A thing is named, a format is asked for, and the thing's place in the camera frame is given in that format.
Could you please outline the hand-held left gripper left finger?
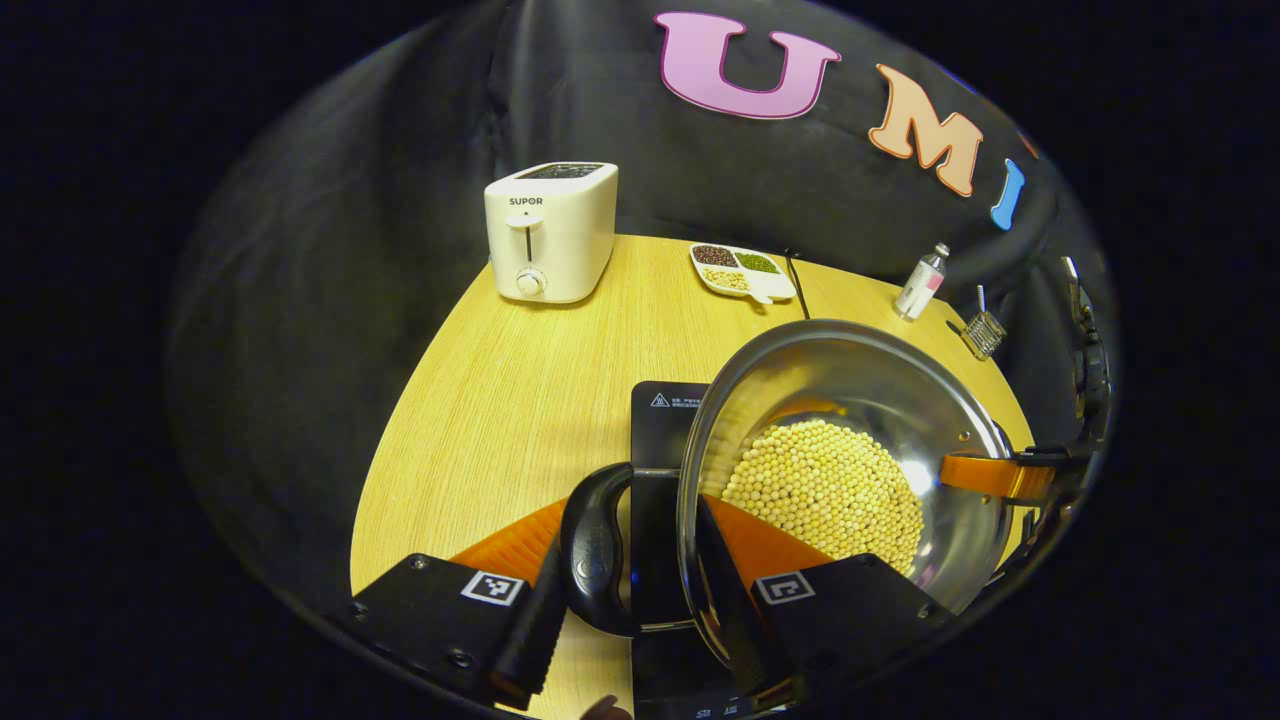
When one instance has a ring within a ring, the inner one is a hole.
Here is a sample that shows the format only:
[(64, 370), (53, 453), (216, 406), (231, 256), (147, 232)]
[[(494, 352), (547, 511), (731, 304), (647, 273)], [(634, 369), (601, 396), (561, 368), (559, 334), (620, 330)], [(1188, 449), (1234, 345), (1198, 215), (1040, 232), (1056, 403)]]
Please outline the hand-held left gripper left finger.
[(475, 703), (529, 708), (568, 610), (566, 505), (547, 505), (452, 559), (411, 553), (346, 605), (346, 634)]

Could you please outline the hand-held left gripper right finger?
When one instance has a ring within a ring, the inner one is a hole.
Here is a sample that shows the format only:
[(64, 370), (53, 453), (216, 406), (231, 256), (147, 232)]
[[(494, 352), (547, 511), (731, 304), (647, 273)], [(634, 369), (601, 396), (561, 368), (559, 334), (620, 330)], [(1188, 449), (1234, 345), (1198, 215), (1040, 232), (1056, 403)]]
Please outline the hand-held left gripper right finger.
[(923, 655), (951, 623), (873, 553), (829, 561), (708, 496), (695, 528), (696, 628), (756, 706), (832, 701)]

